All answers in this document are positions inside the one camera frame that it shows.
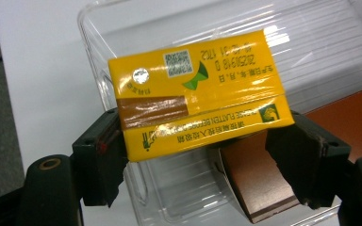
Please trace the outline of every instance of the transparent plastic tray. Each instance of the transparent plastic tray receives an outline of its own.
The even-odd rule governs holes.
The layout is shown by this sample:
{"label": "transparent plastic tray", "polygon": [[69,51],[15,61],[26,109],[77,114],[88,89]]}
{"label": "transparent plastic tray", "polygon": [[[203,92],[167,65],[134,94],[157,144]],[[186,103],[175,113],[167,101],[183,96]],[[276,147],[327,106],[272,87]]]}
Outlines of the transparent plastic tray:
{"label": "transparent plastic tray", "polygon": [[[116,106],[108,59],[258,29],[292,109],[305,113],[362,89],[362,1],[113,0],[85,7],[78,22],[106,110]],[[139,224],[250,225],[215,173],[205,149],[128,164]],[[256,225],[335,225],[336,212],[297,206]]]}

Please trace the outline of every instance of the circular hole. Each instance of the circular hole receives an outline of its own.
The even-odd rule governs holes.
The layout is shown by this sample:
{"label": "circular hole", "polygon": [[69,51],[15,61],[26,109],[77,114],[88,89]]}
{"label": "circular hole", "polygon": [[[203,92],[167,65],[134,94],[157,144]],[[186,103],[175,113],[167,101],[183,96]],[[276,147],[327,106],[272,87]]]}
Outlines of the circular hole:
{"label": "circular hole", "polygon": [[61,160],[59,158],[47,159],[40,164],[40,170],[49,170],[56,168],[58,165],[60,165],[60,163]]}
{"label": "circular hole", "polygon": [[91,144],[93,144],[94,142],[95,142],[95,140],[94,140],[94,139],[91,139],[91,138],[84,140],[84,143],[87,144],[87,145],[91,145]]}
{"label": "circular hole", "polygon": [[339,144],[336,143],[336,142],[328,142],[328,144],[331,145],[331,146],[333,146],[333,147],[339,146]]}

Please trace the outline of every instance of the yellow packaging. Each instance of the yellow packaging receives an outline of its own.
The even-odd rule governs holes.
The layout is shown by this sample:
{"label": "yellow packaging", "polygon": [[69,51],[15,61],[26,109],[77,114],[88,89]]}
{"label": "yellow packaging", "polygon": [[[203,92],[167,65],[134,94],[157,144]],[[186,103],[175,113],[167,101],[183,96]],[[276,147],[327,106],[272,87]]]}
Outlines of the yellow packaging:
{"label": "yellow packaging", "polygon": [[294,123],[263,31],[108,66],[130,161]]}

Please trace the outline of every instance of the qr code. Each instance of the qr code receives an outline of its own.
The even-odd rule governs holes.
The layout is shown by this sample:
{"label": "qr code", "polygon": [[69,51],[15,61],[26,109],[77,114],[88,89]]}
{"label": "qr code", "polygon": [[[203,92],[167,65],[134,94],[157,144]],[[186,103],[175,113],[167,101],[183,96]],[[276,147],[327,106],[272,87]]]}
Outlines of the qr code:
{"label": "qr code", "polygon": [[164,62],[169,77],[193,72],[188,50],[165,54]]}

